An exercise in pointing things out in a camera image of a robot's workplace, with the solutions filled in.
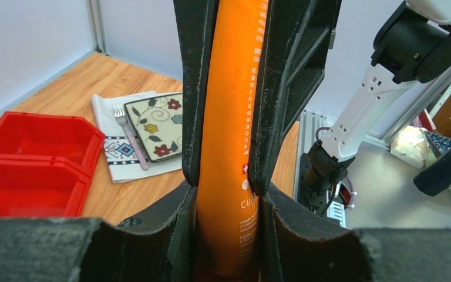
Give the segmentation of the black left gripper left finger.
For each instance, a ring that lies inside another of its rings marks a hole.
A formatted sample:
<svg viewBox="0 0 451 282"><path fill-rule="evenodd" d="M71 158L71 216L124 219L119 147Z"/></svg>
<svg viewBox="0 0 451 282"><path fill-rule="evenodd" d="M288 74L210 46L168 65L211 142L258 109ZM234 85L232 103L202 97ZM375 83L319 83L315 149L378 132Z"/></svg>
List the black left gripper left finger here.
<svg viewBox="0 0 451 282"><path fill-rule="evenodd" d="M0 281L189 281L195 194L183 182L117 226L1 218Z"/></svg>

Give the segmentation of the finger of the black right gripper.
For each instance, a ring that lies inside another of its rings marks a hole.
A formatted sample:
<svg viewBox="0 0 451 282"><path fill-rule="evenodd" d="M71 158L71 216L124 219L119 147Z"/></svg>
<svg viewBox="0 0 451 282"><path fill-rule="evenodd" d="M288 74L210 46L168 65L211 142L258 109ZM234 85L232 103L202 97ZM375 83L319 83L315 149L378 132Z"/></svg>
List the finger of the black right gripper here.
<svg viewBox="0 0 451 282"><path fill-rule="evenodd" d="M183 156L187 183L198 185L204 107L219 1L174 1L183 70Z"/></svg>
<svg viewBox="0 0 451 282"><path fill-rule="evenodd" d="M341 1L270 1L254 107L252 192L265 196L281 145L325 76Z"/></svg>

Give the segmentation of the orange toothpaste tube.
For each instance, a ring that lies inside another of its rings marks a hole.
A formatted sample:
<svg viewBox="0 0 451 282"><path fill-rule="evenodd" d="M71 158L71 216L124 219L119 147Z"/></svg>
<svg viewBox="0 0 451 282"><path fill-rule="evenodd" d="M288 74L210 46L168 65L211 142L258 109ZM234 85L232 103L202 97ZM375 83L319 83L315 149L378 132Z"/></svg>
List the orange toothpaste tube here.
<svg viewBox="0 0 451 282"><path fill-rule="evenodd" d="M259 199L248 172L269 5L218 5L204 109L193 281L259 278Z"/></svg>

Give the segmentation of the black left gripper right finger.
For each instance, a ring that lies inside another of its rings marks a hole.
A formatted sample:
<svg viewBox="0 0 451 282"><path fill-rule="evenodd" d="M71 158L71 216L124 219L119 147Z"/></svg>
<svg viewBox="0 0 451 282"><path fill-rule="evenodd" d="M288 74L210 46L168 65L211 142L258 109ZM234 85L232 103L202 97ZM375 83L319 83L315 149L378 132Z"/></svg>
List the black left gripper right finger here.
<svg viewBox="0 0 451 282"><path fill-rule="evenodd" d="M262 281L451 281L451 229L348 230L273 184L260 203Z"/></svg>

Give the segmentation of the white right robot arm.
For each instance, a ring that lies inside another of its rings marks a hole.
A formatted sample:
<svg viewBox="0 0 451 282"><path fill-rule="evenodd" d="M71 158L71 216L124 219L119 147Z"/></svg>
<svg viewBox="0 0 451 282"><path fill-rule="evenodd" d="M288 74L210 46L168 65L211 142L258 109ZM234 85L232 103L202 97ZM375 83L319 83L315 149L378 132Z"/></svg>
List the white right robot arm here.
<svg viewBox="0 0 451 282"><path fill-rule="evenodd" d="M340 1L174 1L183 65L183 172L200 219L258 210L281 143L325 75ZM416 83L451 66L451 1L403 1L380 28L364 79L310 148L322 193L364 136Z"/></svg>

